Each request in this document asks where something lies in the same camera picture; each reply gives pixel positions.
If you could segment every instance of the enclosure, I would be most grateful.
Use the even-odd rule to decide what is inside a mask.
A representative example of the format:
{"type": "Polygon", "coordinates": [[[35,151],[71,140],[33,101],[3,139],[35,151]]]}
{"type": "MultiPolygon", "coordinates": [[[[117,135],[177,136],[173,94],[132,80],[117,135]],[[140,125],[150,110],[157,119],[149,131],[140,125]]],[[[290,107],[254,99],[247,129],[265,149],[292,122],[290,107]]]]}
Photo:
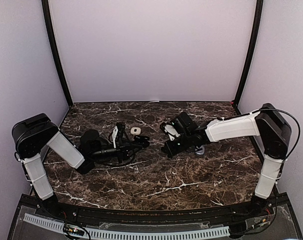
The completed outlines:
{"type": "MultiPolygon", "coordinates": [[[[76,145],[89,129],[107,138],[116,122],[150,137],[134,163],[97,164],[85,175],[44,150],[61,203],[93,211],[196,212],[250,201],[263,145],[239,137],[208,145],[201,158],[187,152],[167,158],[160,124],[182,111],[201,124],[264,103],[290,112],[302,128],[273,192],[288,193],[300,238],[303,1],[0,2],[0,239],[20,195],[30,193],[13,158],[15,123],[46,113],[76,145]]],[[[295,139],[295,122],[285,118],[295,139]]]]}

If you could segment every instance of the black frame pole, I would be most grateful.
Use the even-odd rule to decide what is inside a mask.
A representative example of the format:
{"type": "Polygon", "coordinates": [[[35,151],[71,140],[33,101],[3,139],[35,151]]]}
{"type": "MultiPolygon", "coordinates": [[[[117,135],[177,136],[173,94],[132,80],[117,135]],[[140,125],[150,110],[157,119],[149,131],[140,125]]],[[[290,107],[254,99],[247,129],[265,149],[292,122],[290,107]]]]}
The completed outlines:
{"type": "Polygon", "coordinates": [[[257,0],[256,1],[256,10],[255,10],[255,16],[253,20],[253,25],[252,25],[252,30],[251,30],[251,36],[250,36],[250,41],[249,41],[249,46],[248,46],[248,51],[247,51],[247,56],[245,60],[245,64],[243,66],[242,74],[240,77],[238,89],[236,92],[235,99],[232,101],[233,105],[236,107],[240,103],[240,100],[242,98],[242,94],[245,88],[246,80],[248,77],[248,73],[251,68],[251,63],[255,51],[255,46],[256,46],[256,40],[258,36],[258,31],[260,28],[260,23],[261,23],[261,16],[262,16],[262,11],[263,11],[263,3],[264,0],[257,0]]]}
{"type": "Polygon", "coordinates": [[[51,18],[51,12],[50,12],[50,6],[48,0],[41,0],[42,3],[42,11],[43,11],[43,17],[45,19],[45,24],[46,24],[46,29],[47,29],[47,34],[48,34],[48,39],[49,39],[49,44],[51,48],[51,53],[53,60],[55,62],[56,70],[58,73],[59,81],[63,90],[63,93],[65,95],[67,104],[69,107],[71,107],[74,103],[72,100],[72,96],[70,93],[70,90],[68,89],[68,85],[66,82],[66,78],[64,75],[61,59],[58,53],[58,48],[55,40],[55,35],[54,35],[54,29],[53,29],[53,23],[52,23],[52,18],[51,18]]]}

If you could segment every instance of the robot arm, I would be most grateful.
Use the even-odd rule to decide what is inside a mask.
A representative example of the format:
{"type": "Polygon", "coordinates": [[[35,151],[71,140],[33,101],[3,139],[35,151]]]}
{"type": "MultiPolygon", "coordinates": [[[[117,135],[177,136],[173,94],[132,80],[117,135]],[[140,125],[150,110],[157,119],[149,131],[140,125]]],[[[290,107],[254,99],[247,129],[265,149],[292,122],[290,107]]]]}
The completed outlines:
{"type": "Polygon", "coordinates": [[[266,103],[255,113],[218,118],[200,126],[192,121],[187,113],[182,112],[169,123],[161,124],[160,128],[169,136],[161,150],[171,158],[194,146],[197,149],[202,145],[224,139],[260,136],[265,149],[264,162],[254,195],[265,200],[279,179],[292,130],[278,112],[264,109],[275,108],[266,103]]]}
{"type": "Polygon", "coordinates": [[[44,113],[17,123],[11,133],[15,141],[15,157],[22,163],[28,181],[43,201],[49,201],[52,196],[55,198],[41,160],[43,147],[50,147],[77,172],[87,174],[95,167],[95,162],[106,162],[106,158],[117,157],[119,164],[128,164],[124,161],[133,161],[135,153],[149,146],[149,137],[135,136],[131,141],[125,125],[117,123],[112,134],[113,144],[91,129],[80,138],[78,150],[44,113]]]}
{"type": "Polygon", "coordinates": [[[81,170],[84,166],[83,155],[44,113],[17,123],[11,133],[17,158],[42,200],[54,195],[41,160],[40,152],[44,146],[54,150],[71,167],[81,170]]]}

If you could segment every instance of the white cable tie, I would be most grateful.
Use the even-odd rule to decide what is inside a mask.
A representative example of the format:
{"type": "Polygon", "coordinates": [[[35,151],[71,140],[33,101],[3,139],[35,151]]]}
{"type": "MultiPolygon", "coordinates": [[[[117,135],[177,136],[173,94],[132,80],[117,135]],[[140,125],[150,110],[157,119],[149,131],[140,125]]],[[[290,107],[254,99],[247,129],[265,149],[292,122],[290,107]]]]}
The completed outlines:
{"type": "Polygon", "coordinates": [[[32,183],[34,183],[34,182],[38,181],[39,179],[41,179],[41,178],[43,178],[43,177],[45,177],[45,176],[46,176],[46,173],[43,174],[43,175],[41,175],[41,176],[39,176],[39,177],[37,177],[36,179],[30,180],[30,181],[31,181],[32,183]]]}
{"type": "Polygon", "coordinates": [[[260,175],[262,175],[263,177],[265,177],[267,179],[274,180],[274,181],[277,181],[277,180],[281,179],[281,177],[273,178],[273,177],[267,176],[267,175],[262,174],[262,173],[260,175]]]}

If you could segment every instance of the black cable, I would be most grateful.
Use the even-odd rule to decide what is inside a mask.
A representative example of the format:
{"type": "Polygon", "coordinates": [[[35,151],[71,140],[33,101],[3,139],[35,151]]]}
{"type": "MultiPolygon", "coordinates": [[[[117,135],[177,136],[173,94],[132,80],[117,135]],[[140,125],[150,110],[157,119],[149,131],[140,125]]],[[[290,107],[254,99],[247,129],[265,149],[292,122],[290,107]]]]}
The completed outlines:
{"type": "Polygon", "coordinates": [[[48,215],[50,215],[50,216],[51,216],[52,218],[54,218],[54,219],[63,221],[63,222],[64,222],[64,225],[65,225],[66,223],[69,223],[69,224],[71,224],[71,225],[75,225],[75,226],[79,227],[80,229],[82,229],[82,230],[88,235],[88,240],[91,240],[91,239],[92,239],[90,233],[89,233],[84,227],[80,226],[79,224],[77,224],[77,223],[75,223],[75,222],[68,221],[67,219],[62,219],[62,218],[60,218],[60,217],[58,217],[58,216],[54,216],[53,214],[51,214],[51,213],[45,208],[45,206],[43,205],[43,201],[42,201],[42,200],[40,199],[40,197],[38,196],[38,194],[37,194],[37,192],[36,192],[34,186],[33,186],[32,188],[33,188],[33,191],[34,191],[34,193],[35,193],[36,198],[38,199],[38,202],[39,202],[40,206],[42,207],[42,209],[43,209],[48,215]]]}
{"type": "Polygon", "coordinates": [[[230,235],[254,235],[254,234],[260,234],[264,231],[266,231],[271,225],[272,223],[275,221],[277,216],[277,197],[275,196],[275,214],[273,219],[270,221],[270,223],[267,225],[267,227],[265,227],[263,230],[261,231],[257,231],[257,232],[249,232],[251,230],[254,230],[255,228],[248,228],[245,231],[241,231],[241,232],[230,232],[230,235]]]}
{"type": "MultiPolygon", "coordinates": [[[[111,142],[110,138],[111,138],[111,135],[113,134],[113,132],[111,132],[108,136],[108,140],[111,142]]],[[[129,156],[129,158],[131,158],[129,161],[126,161],[125,163],[122,163],[122,164],[116,164],[116,163],[106,163],[106,162],[109,162],[111,160],[111,158],[108,158],[107,160],[104,160],[104,161],[100,161],[100,162],[97,162],[95,159],[93,159],[92,157],[89,157],[89,156],[86,156],[87,159],[91,160],[92,162],[95,162],[97,164],[100,164],[100,165],[103,165],[103,166],[107,166],[107,167],[124,167],[124,166],[127,166],[131,163],[133,163],[133,161],[135,160],[135,157],[136,157],[136,153],[138,151],[135,151],[135,149],[133,148],[133,144],[130,140],[130,138],[128,137],[127,133],[124,131],[124,135],[126,137],[126,140],[128,141],[129,143],[129,146],[132,148],[132,154],[129,156]]]]}
{"type": "Polygon", "coordinates": [[[298,128],[298,135],[297,135],[297,140],[295,142],[295,144],[293,145],[292,149],[290,150],[290,152],[287,154],[287,156],[283,159],[283,160],[286,160],[288,159],[288,157],[292,154],[292,152],[294,151],[294,149],[296,148],[297,144],[298,144],[298,141],[301,137],[301,126],[300,126],[300,123],[298,122],[298,120],[293,116],[291,115],[289,112],[286,112],[284,110],[280,110],[280,109],[276,109],[276,108],[263,108],[263,109],[258,109],[258,110],[255,110],[253,111],[252,113],[257,113],[257,112],[264,112],[264,111],[274,111],[274,112],[279,112],[279,113],[283,113],[283,114],[286,114],[287,116],[291,117],[297,124],[297,128],[298,128]]]}

